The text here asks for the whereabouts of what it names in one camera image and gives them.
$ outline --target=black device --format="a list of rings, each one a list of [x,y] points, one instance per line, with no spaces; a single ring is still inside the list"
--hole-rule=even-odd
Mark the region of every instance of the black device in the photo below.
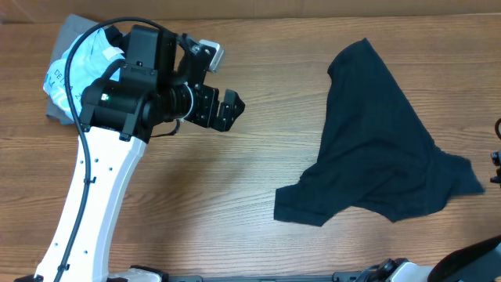
[[[220,104],[219,90],[204,85],[206,73],[217,71],[224,56],[219,44],[139,25],[124,40],[125,60],[114,61],[82,94],[85,130],[112,128],[123,140],[135,136],[148,143],[153,126],[162,122],[182,118],[226,132],[243,113],[236,92],[226,90]],[[184,56],[175,70],[178,44]],[[110,80],[119,68],[120,81]]]
[[[494,125],[494,132],[496,133],[496,136],[498,136],[498,138],[501,140],[501,132],[499,132],[500,125],[501,118]],[[496,166],[496,176],[491,178],[491,183],[497,183],[501,186],[501,168],[499,167],[501,165],[501,160],[499,159],[499,157],[501,157],[501,151],[495,151],[491,153],[492,163]]]

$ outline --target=crumpled black fabric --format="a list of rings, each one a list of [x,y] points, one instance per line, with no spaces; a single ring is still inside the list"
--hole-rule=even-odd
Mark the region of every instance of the crumpled black fabric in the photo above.
[[[356,206],[396,222],[484,192],[470,161],[435,146],[367,39],[343,50],[328,74],[317,162],[298,184],[276,190],[275,219],[321,226]]]

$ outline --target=black t-shirt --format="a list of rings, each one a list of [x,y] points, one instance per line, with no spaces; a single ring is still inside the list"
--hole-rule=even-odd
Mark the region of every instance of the black t-shirt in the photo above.
[[[483,193],[467,159],[435,146],[367,39],[343,50],[328,74],[317,162],[276,191],[275,219],[321,226],[356,206],[396,222],[438,212],[451,196]]]

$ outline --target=gray cloth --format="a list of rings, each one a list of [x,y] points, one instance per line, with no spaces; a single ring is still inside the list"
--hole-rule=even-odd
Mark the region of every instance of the gray cloth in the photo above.
[[[59,30],[59,35],[57,36],[56,44],[52,50],[52,56],[50,58],[50,64],[55,60],[61,58],[63,53],[70,48],[71,43],[78,37],[78,35],[83,34],[89,28],[95,26],[97,23],[91,20],[87,20],[83,17],[77,15],[69,15],[64,21],[63,26]],[[73,121],[69,119],[64,112],[56,106],[51,99],[47,101],[47,108],[45,110],[45,115],[47,118],[57,118],[62,125],[73,124]]]

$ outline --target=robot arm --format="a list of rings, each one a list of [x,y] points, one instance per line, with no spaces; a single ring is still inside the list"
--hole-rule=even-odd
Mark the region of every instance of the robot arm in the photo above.
[[[91,127],[85,133],[92,159],[92,184],[62,281],[106,281],[108,254],[128,182],[144,154],[146,143],[135,137],[119,139],[119,132]],[[81,141],[63,214],[35,277],[54,281],[77,217],[84,188],[85,161]]]

